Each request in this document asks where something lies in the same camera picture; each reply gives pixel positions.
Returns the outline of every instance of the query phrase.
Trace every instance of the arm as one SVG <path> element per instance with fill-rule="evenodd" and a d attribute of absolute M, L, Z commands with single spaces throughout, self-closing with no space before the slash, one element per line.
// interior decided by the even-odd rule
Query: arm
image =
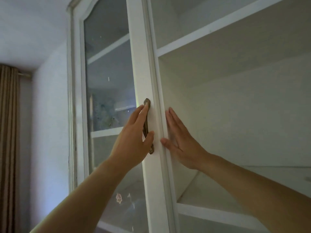
<path fill-rule="evenodd" d="M 133 167 L 146 157 L 154 132 L 142 141 L 148 106 L 130 116 L 118 136 L 110 157 L 61 202 L 31 233 L 94 232 L 115 188 Z"/>
<path fill-rule="evenodd" d="M 272 233 L 311 232 L 310 198 L 208 153 L 172 108 L 166 119 L 178 147 L 165 138 L 161 142 L 183 165 L 214 179 Z"/>

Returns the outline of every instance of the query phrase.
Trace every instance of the person's left hand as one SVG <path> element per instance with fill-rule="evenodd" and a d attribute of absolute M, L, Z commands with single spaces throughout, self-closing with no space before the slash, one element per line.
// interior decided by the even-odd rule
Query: person's left hand
<path fill-rule="evenodd" d="M 142 141 L 142 130 L 147 113 L 148 105 L 139 106 L 131 114 L 113 146 L 108 159 L 122 171 L 128 172 L 140 164 L 150 151 L 154 132 L 149 132 L 145 141 Z"/>

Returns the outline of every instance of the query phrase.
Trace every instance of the person's right arm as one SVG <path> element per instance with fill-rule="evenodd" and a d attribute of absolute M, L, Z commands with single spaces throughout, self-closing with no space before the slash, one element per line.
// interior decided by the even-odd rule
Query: person's right arm
<path fill-rule="evenodd" d="M 309 197 L 208 153 L 172 108 L 166 119 L 178 146 L 165 138 L 161 143 L 183 165 L 214 179 L 272 233 L 311 232 Z"/>

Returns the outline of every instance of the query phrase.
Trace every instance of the striped curtain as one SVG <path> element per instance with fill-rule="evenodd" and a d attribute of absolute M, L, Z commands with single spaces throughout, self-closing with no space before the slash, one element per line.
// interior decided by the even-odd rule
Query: striped curtain
<path fill-rule="evenodd" d="M 0 232 L 15 233 L 19 175 L 19 75 L 0 65 Z"/>

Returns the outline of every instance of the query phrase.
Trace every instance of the ornate metal handle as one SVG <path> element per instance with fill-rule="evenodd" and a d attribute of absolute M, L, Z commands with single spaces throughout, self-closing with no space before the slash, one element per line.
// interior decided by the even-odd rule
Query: ornate metal handle
<path fill-rule="evenodd" d="M 144 105 L 146 105 L 146 104 L 148 104 L 148 107 L 150 109 L 151 102 L 150 102 L 150 100 L 148 98 L 146 98 L 145 101 L 144 101 Z M 143 129 L 142 132 L 144 133 L 144 136 L 146 138 L 148 133 L 149 133 L 149 131 L 148 131 L 148 114 L 146 116 L 146 121 L 144 123 L 144 129 Z M 153 147 L 153 144 L 152 144 L 151 148 L 150 148 L 150 151 L 149 151 L 149 154 L 153 154 L 153 152 L 154 152 L 154 147 Z"/>

